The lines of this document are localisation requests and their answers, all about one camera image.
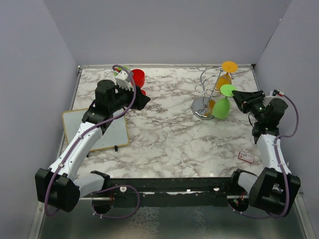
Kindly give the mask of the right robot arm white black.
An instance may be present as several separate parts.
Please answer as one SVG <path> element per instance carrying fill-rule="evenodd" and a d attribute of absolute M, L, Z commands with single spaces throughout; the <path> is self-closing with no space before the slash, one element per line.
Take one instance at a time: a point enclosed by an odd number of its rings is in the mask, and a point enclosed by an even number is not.
<path fill-rule="evenodd" d="M 232 174 L 229 189 L 235 195 L 245 191 L 249 206 L 265 211 L 268 216 L 285 217 L 301 186 L 300 178 L 291 173 L 284 160 L 281 151 L 284 135 L 278 128 L 291 99 L 277 90 L 271 96 L 263 91 L 233 90 L 232 94 L 239 110 L 252 114 L 256 120 L 252 135 L 264 168 L 260 175 L 237 169 Z"/>

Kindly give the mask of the red plastic wine glass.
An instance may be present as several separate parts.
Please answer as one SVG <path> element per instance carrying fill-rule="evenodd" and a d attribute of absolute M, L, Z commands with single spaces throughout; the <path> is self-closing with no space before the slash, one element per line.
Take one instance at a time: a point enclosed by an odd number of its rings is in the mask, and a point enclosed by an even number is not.
<path fill-rule="evenodd" d="M 146 96 L 146 92 L 142 89 L 145 84 L 145 73 L 141 69 L 133 69 L 130 71 L 131 76 L 135 82 L 135 85 L 139 87 L 143 95 Z"/>

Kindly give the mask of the green wine glass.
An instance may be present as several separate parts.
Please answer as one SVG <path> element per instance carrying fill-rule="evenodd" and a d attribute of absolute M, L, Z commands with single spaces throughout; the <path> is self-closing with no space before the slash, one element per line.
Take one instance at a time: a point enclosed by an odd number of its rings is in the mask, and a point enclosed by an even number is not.
<path fill-rule="evenodd" d="M 221 86 L 220 92 L 224 96 L 218 102 L 215 103 L 214 108 L 212 110 L 212 114 L 215 118 L 225 119 L 228 117 L 228 114 L 231 109 L 231 104 L 229 98 L 234 97 L 232 91 L 237 90 L 237 88 L 230 84 L 225 84 Z"/>
<path fill-rule="evenodd" d="M 131 72 L 128 67 L 124 66 L 124 68 L 127 69 L 129 73 Z M 117 76 L 121 71 L 123 71 L 123 68 L 121 67 L 113 68 L 114 76 Z"/>

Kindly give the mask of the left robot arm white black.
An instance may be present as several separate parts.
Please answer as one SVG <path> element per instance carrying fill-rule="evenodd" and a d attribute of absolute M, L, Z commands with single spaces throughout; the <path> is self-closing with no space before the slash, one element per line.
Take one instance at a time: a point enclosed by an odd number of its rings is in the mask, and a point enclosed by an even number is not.
<path fill-rule="evenodd" d="M 109 193 L 108 175 L 93 171 L 77 179 L 77 172 L 113 121 L 123 117 L 128 110 L 142 110 L 149 101 L 134 80 L 98 82 L 95 99 L 84 113 L 74 138 L 48 169 L 40 168 L 35 174 L 37 198 L 44 203 L 48 216 L 52 216 L 48 206 L 70 212 L 84 196 L 96 193 L 103 197 Z"/>

